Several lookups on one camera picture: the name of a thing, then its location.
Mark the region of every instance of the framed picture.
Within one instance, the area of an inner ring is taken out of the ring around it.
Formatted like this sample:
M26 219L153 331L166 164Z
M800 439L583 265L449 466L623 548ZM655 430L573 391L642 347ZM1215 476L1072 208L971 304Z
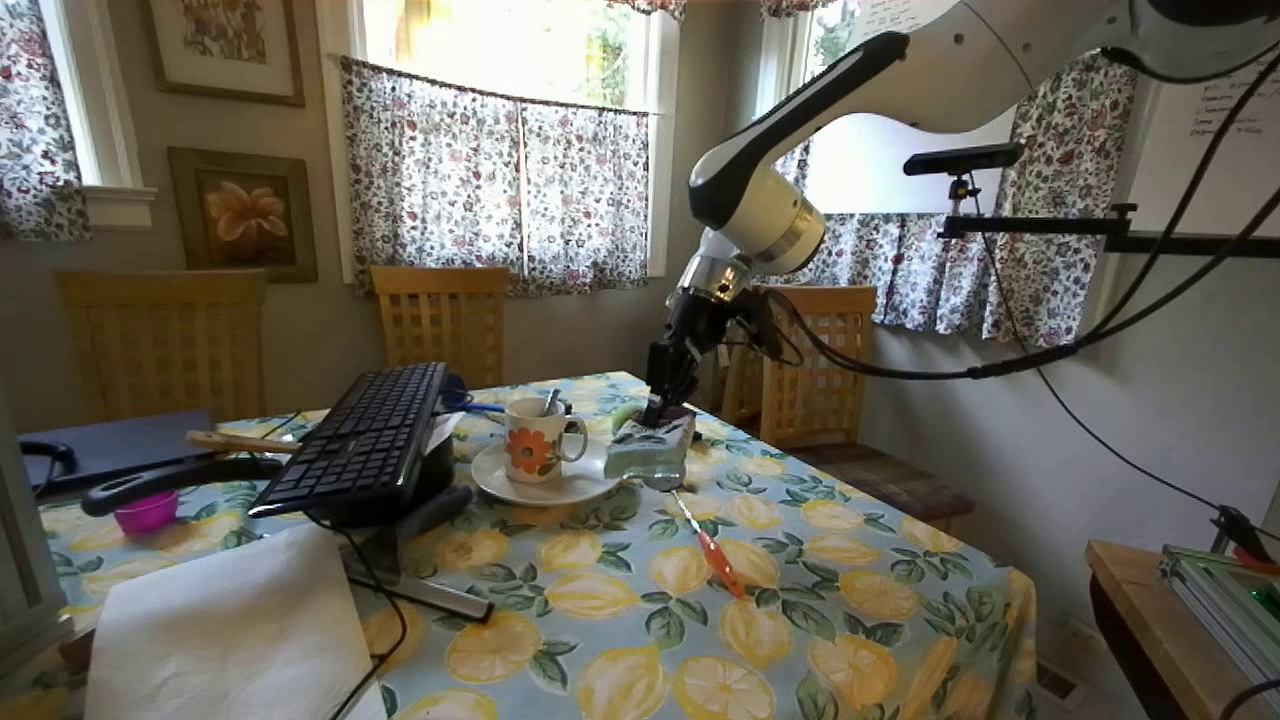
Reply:
M168 93L306 106L292 0L150 0Z
M192 269L270 269L315 280L310 167L287 155L168 147L177 217Z

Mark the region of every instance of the teacup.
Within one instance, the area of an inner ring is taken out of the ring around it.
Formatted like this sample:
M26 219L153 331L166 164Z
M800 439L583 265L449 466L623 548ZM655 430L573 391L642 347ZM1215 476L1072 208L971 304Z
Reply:
M590 430L544 401L522 396L504 406L510 476L515 485L544 485L560 466L590 451Z

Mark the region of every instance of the plate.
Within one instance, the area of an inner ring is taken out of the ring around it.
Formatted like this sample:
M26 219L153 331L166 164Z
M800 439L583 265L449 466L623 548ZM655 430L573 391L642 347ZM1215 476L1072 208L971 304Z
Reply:
M511 505L583 505L614 491L623 476L603 472L603 451L590 451L583 460L560 466L544 485L515 485L510 476L510 451L489 448L473 458L473 480L499 501Z

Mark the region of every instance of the wooden chair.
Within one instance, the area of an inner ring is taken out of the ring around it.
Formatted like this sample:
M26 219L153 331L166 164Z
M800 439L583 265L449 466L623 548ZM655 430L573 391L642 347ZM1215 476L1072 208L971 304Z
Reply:
M443 361L473 390L504 382L504 269L374 269L391 368Z
M94 412L263 412L263 271L58 271Z
M874 351L875 288L779 288L804 324L845 357ZM762 439L840 476L845 485L880 496L885 505L951 523L971 512L971 501L915 466L862 444L864 378L828 364L808 335L779 318L794 335L794 364L763 361L738 346L723 378L723 415L752 430Z

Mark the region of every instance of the laptop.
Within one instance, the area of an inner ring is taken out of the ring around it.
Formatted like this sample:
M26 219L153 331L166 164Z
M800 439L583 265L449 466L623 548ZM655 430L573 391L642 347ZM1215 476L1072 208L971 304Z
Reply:
M27 485L42 491L63 491L144 467L212 458L207 448L188 444L188 431L207 430L207 412L127 415L109 426L26 431L20 448Z

